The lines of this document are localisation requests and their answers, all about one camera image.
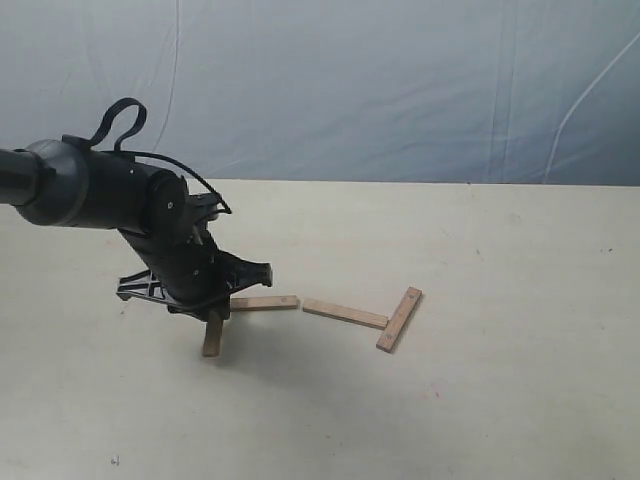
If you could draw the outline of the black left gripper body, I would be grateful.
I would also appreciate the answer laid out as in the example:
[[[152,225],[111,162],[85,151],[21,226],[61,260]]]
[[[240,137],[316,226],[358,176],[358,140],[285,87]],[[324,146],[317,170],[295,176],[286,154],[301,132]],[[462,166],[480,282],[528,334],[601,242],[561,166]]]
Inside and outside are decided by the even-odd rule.
[[[143,211],[145,231],[119,233],[146,265],[140,273],[122,277],[116,295],[163,304],[173,314],[206,320],[209,305],[254,285],[270,287],[273,271],[221,250],[207,229],[224,210],[218,194],[170,194]]]

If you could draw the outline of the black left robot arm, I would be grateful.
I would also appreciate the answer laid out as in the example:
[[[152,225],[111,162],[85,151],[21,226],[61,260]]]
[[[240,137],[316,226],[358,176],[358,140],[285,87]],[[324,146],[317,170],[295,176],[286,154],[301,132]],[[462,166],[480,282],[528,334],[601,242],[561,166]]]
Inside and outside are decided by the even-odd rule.
[[[233,294],[269,287],[272,267],[221,250],[208,230],[223,209],[216,191],[190,193],[171,170],[135,155],[44,140],[1,153],[1,201],[38,226],[116,230],[145,264],[117,296],[174,314],[226,320]]]

